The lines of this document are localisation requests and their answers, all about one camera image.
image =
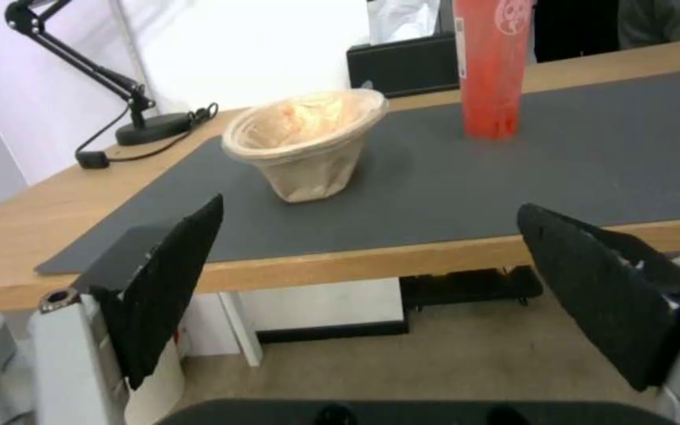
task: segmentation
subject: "gray shirt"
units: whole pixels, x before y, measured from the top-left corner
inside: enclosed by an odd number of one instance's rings
[[[621,48],[680,41],[680,0],[620,0]]]

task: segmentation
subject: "red plastic cup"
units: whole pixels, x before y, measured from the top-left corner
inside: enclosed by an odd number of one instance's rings
[[[532,0],[453,0],[464,129],[500,139],[518,131]]]

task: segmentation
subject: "cup label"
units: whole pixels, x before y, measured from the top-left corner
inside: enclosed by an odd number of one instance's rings
[[[458,75],[466,78],[466,36],[462,17],[456,17],[456,52],[458,53]]]
[[[531,21],[532,0],[500,0],[495,25],[505,35],[518,35]]]

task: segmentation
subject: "gray desk mat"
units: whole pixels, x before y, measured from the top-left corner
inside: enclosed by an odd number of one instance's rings
[[[127,229],[172,223],[218,192],[210,261],[517,234],[522,202],[596,225],[680,218],[680,73],[522,102],[520,134],[506,142],[464,140],[458,104],[390,113],[348,188],[308,204],[284,204],[210,140],[37,271],[82,272]]]

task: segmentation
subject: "beige fabric basket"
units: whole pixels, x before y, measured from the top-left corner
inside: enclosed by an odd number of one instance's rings
[[[378,91],[351,89],[292,97],[238,115],[222,147],[259,167],[286,202],[342,191],[364,147],[364,133],[388,110]]]

